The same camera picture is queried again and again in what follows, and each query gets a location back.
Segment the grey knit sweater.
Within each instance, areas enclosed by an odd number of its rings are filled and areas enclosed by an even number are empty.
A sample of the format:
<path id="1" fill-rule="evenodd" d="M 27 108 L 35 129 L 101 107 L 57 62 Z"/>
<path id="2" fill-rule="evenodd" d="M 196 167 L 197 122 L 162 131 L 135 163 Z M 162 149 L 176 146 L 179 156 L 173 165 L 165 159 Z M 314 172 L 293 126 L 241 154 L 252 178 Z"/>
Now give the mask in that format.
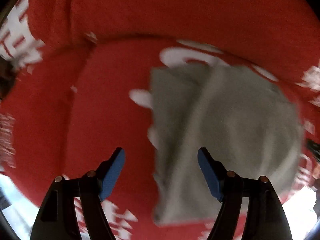
<path id="1" fill-rule="evenodd" d="M 156 224 L 217 216 L 220 203 L 197 162 L 201 147 L 242 177 L 267 176 L 279 195 L 291 190 L 303 131 L 295 105 L 275 84 L 247 67 L 192 63 L 153 69 L 151 95 Z"/>

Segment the red patterned bed cover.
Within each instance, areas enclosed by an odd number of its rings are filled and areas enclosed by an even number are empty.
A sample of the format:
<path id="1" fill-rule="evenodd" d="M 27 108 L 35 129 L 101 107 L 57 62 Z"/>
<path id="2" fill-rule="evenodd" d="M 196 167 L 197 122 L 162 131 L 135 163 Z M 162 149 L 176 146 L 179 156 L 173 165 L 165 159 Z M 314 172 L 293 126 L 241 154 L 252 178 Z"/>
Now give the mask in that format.
<path id="1" fill-rule="evenodd" d="M 132 38 L 52 52 L 18 75 L 1 104 L 5 172 L 39 205 L 53 176 L 75 178 L 110 156 L 126 152 L 124 171 L 103 210 L 116 239 L 204 239 L 217 211 L 160 222 L 160 168 L 147 137 L 152 127 L 146 92 L 150 72 L 202 63 L 206 69 L 245 70 L 280 93 L 287 113 L 319 141 L 319 92 L 305 86 L 319 60 L 319 40 L 293 52 L 272 49 L 271 65 L 252 63 L 209 44 L 172 38 Z"/>

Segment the red pillow white characters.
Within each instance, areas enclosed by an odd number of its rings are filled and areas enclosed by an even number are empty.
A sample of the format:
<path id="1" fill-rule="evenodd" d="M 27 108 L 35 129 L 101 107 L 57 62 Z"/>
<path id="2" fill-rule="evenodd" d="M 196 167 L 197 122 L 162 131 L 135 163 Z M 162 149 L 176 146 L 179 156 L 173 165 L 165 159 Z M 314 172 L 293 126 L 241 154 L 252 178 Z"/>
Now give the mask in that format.
<path id="1" fill-rule="evenodd" d="M 298 81 L 319 62 L 319 20 L 304 0 L 72 0 L 72 37 L 161 35 L 207 43 Z"/>

